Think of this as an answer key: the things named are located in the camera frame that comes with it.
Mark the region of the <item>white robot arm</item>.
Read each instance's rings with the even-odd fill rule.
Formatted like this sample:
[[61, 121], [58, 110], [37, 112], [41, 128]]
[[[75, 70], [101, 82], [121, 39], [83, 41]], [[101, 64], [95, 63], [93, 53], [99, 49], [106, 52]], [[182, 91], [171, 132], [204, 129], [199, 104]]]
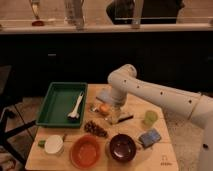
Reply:
[[108, 76], [111, 99], [126, 100], [128, 93], [161, 108], [180, 114], [204, 129], [198, 160], [198, 171], [213, 171], [213, 98], [200, 93], [184, 91], [136, 78], [137, 71], [131, 64], [123, 65]]

